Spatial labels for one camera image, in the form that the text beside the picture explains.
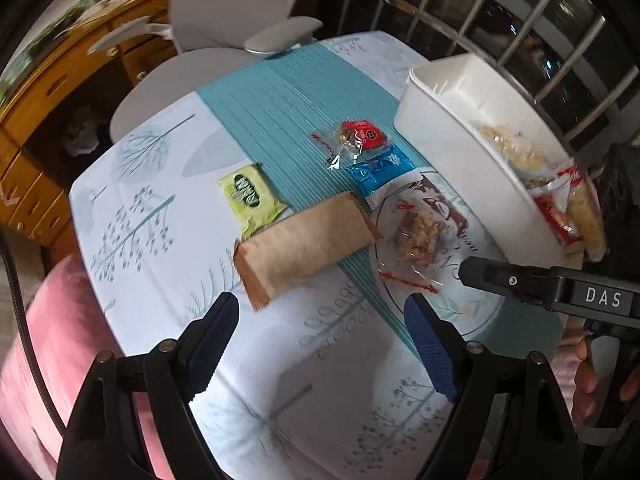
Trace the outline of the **person right hand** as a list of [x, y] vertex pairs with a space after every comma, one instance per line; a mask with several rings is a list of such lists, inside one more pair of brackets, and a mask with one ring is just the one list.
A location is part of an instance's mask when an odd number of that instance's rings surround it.
[[[597, 388], [598, 378], [591, 364], [587, 361], [588, 346], [585, 338], [579, 341], [576, 349], [577, 359], [580, 361], [576, 374], [576, 390], [573, 396], [572, 421], [576, 427], [584, 424], [597, 407], [594, 390]], [[623, 387], [620, 388], [620, 400], [630, 402], [639, 392], [639, 367], [629, 375]]]

